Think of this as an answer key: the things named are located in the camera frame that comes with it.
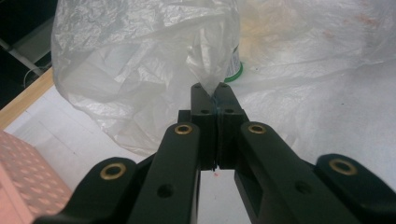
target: black hole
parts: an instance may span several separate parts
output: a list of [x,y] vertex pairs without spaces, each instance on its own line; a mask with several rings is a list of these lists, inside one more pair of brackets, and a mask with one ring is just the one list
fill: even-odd
[[349,167],[347,164],[345,164],[345,163],[337,162],[337,163],[336,163],[336,166],[337,166],[338,168],[340,168],[341,170],[345,171],[345,172],[351,171],[350,167]]
[[312,188],[307,183],[303,181],[297,181],[295,183],[295,188],[302,194],[311,194]]
[[251,127],[251,129],[255,132],[260,132],[260,133],[263,131],[262,127],[260,126],[253,126]]
[[116,167],[116,166],[114,166],[114,167],[109,167],[109,168],[106,170],[106,174],[107,174],[107,175],[117,175],[119,172],[121,172],[121,168],[120,168],[120,167]]
[[172,185],[162,185],[157,190],[157,194],[160,198],[169,198],[173,193],[174,189]]
[[186,132],[186,131],[188,131],[189,130],[189,127],[186,127],[186,126],[180,126],[180,127],[178,127],[177,128],[180,132]]

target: plastic bag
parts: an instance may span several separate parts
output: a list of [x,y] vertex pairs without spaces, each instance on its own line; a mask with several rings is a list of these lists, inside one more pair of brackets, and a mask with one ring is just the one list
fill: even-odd
[[[226,67],[225,49],[237,45],[238,16],[232,1],[131,4],[60,1],[55,83],[121,146],[151,153],[177,111],[189,108],[190,85],[200,80],[211,90],[223,78],[210,75],[223,74],[213,69]],[[237,4],[244,73],[231,86],[250,120],[271,125],[307,161],[345,154],[396,188],[393,1]],[[205,32],[212,22],[219,35]]]
[[229,0],[61,0],[52,33],[55,85],[119,145],[149,155],[191,85],[213,92],[239,42]]

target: brass ring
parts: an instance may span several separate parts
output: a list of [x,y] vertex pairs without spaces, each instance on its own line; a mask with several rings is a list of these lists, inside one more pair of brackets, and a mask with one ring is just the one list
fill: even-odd
[[[347,169],[340,167],[338,164],[343,164],[347,166]],[[349,161],[332,159],[331,161],[329,161],[329,165],[335,172],[338,172],[342,175],[356,175],[358,173],[358,169],[356,169],[356,167]]]
[[[116,174],[109,174],[107,171],[111,168],[120,168],[120,170]],[[102,171],[100,172],[100,176],[104,180],[113,180],[122,176],[125,173],[125,171],[126,171],[126,167],[123,163],[121,162],[111,163],[102,169]]]
[[267,132],[265,130],[265,128],[260,124],[252,124],[252,125],[248,126],[248,130],[251,133],[266,133]]
[[178,125],[175,128],[175,133],[178,133],[178,134],[188,134],[190,132],[192,132],[192,127],[187,124]]

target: crumpled plastic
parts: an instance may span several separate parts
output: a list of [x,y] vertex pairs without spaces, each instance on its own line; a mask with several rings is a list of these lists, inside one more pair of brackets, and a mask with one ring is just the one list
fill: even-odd
[[61,0],[55,84],[122,147],[149,154],[189,108],[190,86],[224,79],[239,41],[244,72],[230,85],[250,120],[306,161],[344,154],[396,188],[395,21],[391,0]]

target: wooden edge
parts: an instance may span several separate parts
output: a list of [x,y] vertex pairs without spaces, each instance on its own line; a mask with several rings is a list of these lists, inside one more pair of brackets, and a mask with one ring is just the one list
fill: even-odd
[[26,90],[21,92],[13,101],[0,110],[0,128],[4,130],[12,123],[23,111],[44,94],[51,86],[52,68],[39,77]]

